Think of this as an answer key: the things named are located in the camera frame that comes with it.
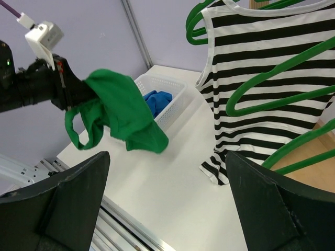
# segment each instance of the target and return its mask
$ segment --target white plastic basket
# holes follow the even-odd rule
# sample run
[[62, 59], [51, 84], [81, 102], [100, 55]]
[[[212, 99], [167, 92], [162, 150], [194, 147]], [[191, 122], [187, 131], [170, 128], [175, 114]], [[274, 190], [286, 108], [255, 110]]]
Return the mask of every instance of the white plastic basket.
[[186, 83], [178, 79], [153, 74], [143, 74], [135, 80], [135, 83], [143, 96], [153, 90], [172, 94], [172, 101], [155, 118], [158, 126], [163, 131], [166, 131], [168, 126], [171, 125], [183, 111]]

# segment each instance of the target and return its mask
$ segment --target green shirt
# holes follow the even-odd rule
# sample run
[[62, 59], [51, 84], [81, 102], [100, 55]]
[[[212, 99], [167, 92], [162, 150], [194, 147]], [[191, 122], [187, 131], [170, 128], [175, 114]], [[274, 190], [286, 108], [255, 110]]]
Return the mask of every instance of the green shirt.
[[[72, 143], [79, 150], [95, 147], [110, 128], [110, 136], [126, 142], [131, 150], [161, 153], [169, 139], [153, 119], [140, 90], [129, 76], [100, 69], [93, 72], [85, 83], [98, 95], [65, 113], [65, 128]], [[89, 141], [83, 145], [73, 129], [73, 119], [80, 112]]]

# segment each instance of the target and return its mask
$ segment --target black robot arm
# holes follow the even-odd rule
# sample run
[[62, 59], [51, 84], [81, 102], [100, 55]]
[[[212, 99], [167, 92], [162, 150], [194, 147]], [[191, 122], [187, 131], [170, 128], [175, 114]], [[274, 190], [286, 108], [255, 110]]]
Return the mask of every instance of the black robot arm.
[[53, 55], [56, 70], [36, 60], [15, 73], [12, 51], [0, 41], [0, 112], [50, 100], [61, 110], [71, 110], [97, 98], [89, 86], [71, 71], [65, 58]]

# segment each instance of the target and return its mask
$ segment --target white tabletop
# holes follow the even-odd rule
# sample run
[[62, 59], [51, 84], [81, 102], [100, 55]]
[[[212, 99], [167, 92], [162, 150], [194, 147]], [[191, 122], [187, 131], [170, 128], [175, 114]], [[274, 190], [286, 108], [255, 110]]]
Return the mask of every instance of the white tabletop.
[[[217, 186], [198, 168], [215, 145], [213, 114], [194, 88], [200, 73], [154, 66], [148, 73], [187, 81], [185, 111], [167, 130], [160, 155], [125, 150], [105, 132], [89, 151], [67, 146], [58, 158], [74, 166], [99, 151], [110, 153], [104, 195], [175, 250], [247, 250], [229, 185]], [[80, 138], [87, 141], [84, 131]]]

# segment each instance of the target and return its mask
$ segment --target clothes hanger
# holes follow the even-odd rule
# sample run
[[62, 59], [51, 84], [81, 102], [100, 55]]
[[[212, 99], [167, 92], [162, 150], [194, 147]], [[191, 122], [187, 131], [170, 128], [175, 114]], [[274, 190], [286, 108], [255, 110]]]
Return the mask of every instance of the clothes hanger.
[[322, 52], [328, 51], [335, 47], [335, 37], [332, 37], [322, 43], [313, 46], [312, 48], [300, 53], [299, 55], [294, 56], [293, 58], [277, 65], [271, 71], [266, 73], [260, 73], [257, 76], [251, 78], [250, 80], [243, 83], [237, 90], [231, 95], [226, 105], [226, 113], [231, 117], [239, 117], [243, 115], [248, 115], [251, 113], [265, 111], [270, 109], [275, 109], [281, 106], [286, 106], [295, 102], [303, 101], [306, 99], [313, 99], [320, 97], [326, 94], [335, 92], [335, 85], [321, 88], [319, 90], [313, 90], [312, 92], [298, 94], [292, 97], [283, 98], [280, 100], [268, 102], [261, 105], [246, 107], [242, 109], [235, 109], [237, 102], [241, 97], [252, 87], [264, 82], [265, 80], [278, 75], [279, 73], [285, 72], [313, 57], [321, 54]]
[[[251, 78], [249, 81], [242, 84], [229, 98], [227, 105], [226, 105], [226, 113], [229, 116], [237, 117], [242, 115], [251, 114], [258, 111], [263, 110], [270, 110], [275, 109], [284, 105], [289, 105], [294, 102], [299, 102], [306, 99], [312, 99], [319, 96], [323, 96], [329, 93], [335, 92], [335, 85], [325, 87], [319, 90], [314, 90], [312, 92], [298, 94], [292, 97], [283, 98], [280, 100], [276, 100], [273, 102], [268, 102], [262, 105], [257, 105], [253, 107], [243, 108], [239, 110], [235, 110], [235, 105], [238, 102], [238, 100], [252, 87], [256, 86], [257, 84], [260, 84], [261, 82], [269, 79], [270, 77], [273, 77], [281, 72], [287, 71], [291, 69], [292, 67], [295, 67], [308, 59], [313, 58], [314, 56], [327, 51], [331, 48], [335, 47], [335, 37], [332, 37], [322, 43], [319, 43], [318, 45], [310, 48], [309, 50], [306, 50], [302, 52], [301, 54], [294, 56], [293, 58], [277, 65], [275, 68], [273, 68], [271, 71], [267, 73], [261, 73], [253, 78]], [[299, 146], [335, 129], [335, 119], [332, 119], [329, 121], [326, 125], [319, 128], [318, 130], [309, 131], [303, 135], [300, 135], [296, 139], [292, 140], [291, 142], [285, 144], [280, 149], [278, 149], [274, 154], [272, 154], [264, 163], [262, 166], [266, 168], [271, 168], [275, 163], [277, 163], [281, 158], [286, 156], [288, 153], [290, 153], [292, 150], [298, 148]], [[331, 157], [335, 156], [335, 149], [330, 150], [328, 152], [316, 155], [314, 157], [305, 159], [303, 161], [300, 161], [298, 163], [286, 166], [284, 168], [281, 168], [277, 170], [276, 172], [280, 174], [288, 174], [291, 172], [294, 172], [296, 170], [302, 169], [306, 166], [313, 165], [315, 163], [324, 161], [326, 159], [329, 159]]]
[[[203, 3], [199, 3], [197, 4], [192, 10], [191, 12], [188, 14], [188, 17], [187, 17], [187, 20], [186, 20], [186, 30], [187, 30], [187, 27], [189, 26], [190, 22], [192, 21], [192, 19], [198, 14], [200, 13], [204, 8], [206, 8], [208, 5], [210, 5], [211, 3], [215, 2], [215, 0], [205, 0]], [[206, 34], [206, 28], [203, 27], [203, 28], [200, 28], [200, 29], [197, 29], [197, 30], [194, 30], [193, 31], [193, 37], [199, 37], [201, 35], [197, 35], [197, 31], [198, 30], [203, 30], [205, 29], [205, 33], [202, 33], [201, 35], [204, 35]]]
[[[279, 148], [274, 154], [272, 154], [269, 158], [267, 158], [264, 163], [262, 164], [263, 167], [267, 169], [271, 169], [271, 167], [274, 166], [279, 160], [281, 160], [284, 156], [286, 156], [291, 151], [297, 149], [298, 147], [304, 145], [305, 143], [316, 139], [317, 137], [330, 132], [335, 128], [335, 119], [330, 120], [328, 123], [326, 123], [323, 127], [306, 132], [303, 135], [300, 135], [299, 137], [295, 138], [294, 140], [290, 141], [289, 143], [283, 145], [281, 148]], [[302, 169], [306, 166], [310, 166], [316, 163], [319, 163], [321, 161], [324, 161], [326, 159], [332, 158], [335, 156], [335, 149], [330, 150], [325, 153], [321, 153], [319, 155], [316, 155], [314, 157], [305, 159], [303, 161], [297, 162], [295, 164], [291, 164], [289, 166], [283, 167], [281, 169], [276, 170], [279, 174], [288, 174], [294, 171], [297, 171], [299, 169]]]
[[[257, 0], [256, 2], [263, 2], [268, 0]], [[260, 9], [281, 9], [287, 6], [303, 2], [304, 0], [280, 0], [276, 3], [272, 3], [261, 7]], [[215, 0], [205, 0], [203, 3], [197, 4], [189, 13], [186, 20], [186, 38], [192, 45], [208, 44], [208, 39], [194, 39], [196, 37], [205, 35], [207, 33], [206, 28], [202, 27], [194, 30], [195, 26], [204, 18], [201, 11], [208, 5], [215, 2]]]
[[[205, 0], [203, 3], [199, 3], [197, 4], [189, 13], [187, 20], [186, 20], [186, 37], [187, 40], [190, 44], [193, 45], [200, 45], [200, 44], [207, 44], [208, 43], [208, 39], [193, 39], [199, 36], [202, 36], [204, 34], [207, 33], [206, 28], [202, 27], [196, 30], [193, 30], [195, 28], [195, 26], [200, 22], [201, 19], [203, 19], [203, 14], [201, 13], [201, 11], [206, 8], [208, 5], [212, 4], [213, 2], [215, 2], [215, 0]], [[189, 30], [189, 25], [192, 23], [193, 19], [197, 19], [198, 21], [196, 22], [195, 26]], [[187, 33], [191, 33], [191, 39], [188, 39]]]

